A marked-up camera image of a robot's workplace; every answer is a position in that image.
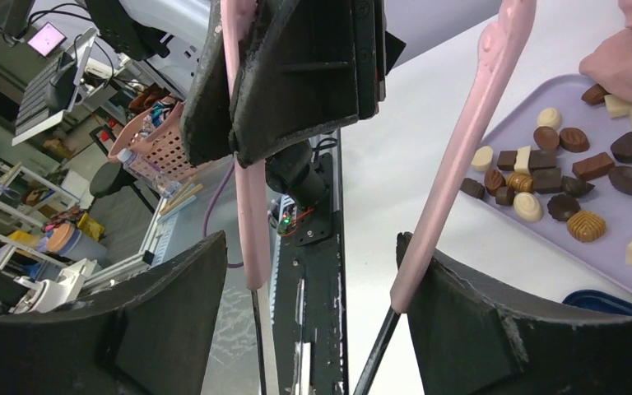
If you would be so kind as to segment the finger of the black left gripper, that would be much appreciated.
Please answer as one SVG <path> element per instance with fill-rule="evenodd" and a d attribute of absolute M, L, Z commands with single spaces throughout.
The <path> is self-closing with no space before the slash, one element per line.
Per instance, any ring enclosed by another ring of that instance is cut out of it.
<path fill-rule="evenodd" d="M 231 100 L 242 167 L 378 113 L 385 20 L 381 1 L 257 3 Z"/>
<path fill-rule="evenodd" d="M 180 122 L 188 163 L 194 167 L 232 153 L 230 93 L 227 83 L 221 2 L 210 2 L 207 37 Z"/>

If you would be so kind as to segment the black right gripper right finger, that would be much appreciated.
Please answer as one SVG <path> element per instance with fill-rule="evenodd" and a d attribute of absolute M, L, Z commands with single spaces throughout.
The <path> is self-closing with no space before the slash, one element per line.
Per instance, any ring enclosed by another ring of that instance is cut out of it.
<path fill-rule="evenodd" d="M 542 299 L 442 252 L 407 320 L 427 394 L 632 394 L 632 316 Z"/>

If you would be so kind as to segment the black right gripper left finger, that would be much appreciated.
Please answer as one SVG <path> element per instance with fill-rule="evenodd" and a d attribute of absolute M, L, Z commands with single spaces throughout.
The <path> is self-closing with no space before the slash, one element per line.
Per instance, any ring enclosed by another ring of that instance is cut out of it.
<path fill-rule="evenodd" d="M 106 290 L 0 316 L 0 394 L 199 394 L 226 272 L 218 231 Z"/>

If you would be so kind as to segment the pink handled metal tongs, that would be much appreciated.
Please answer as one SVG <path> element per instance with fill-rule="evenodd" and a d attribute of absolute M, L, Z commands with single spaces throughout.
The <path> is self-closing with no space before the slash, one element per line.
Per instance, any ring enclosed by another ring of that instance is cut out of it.
<path fill-rule="evenodd" d="M 369 393 L 398 319 L 407 312 L 412 296 L 430 265 L 463 175 L 476 152 L 476 145 L 487 129 L 527 43 L 536 8 L 534 1 L 504 1 L 497 21 L 491 22 L 481 33 L 475 80 L 393 283 L 391 306 L 355 387 L 357 394 Z M 239 166 L 235 180 L 244 270 L 249 289 L 258 290 L 267 280 L 269 265 L 267 221 L 264 216 L 264 166 Z"/>

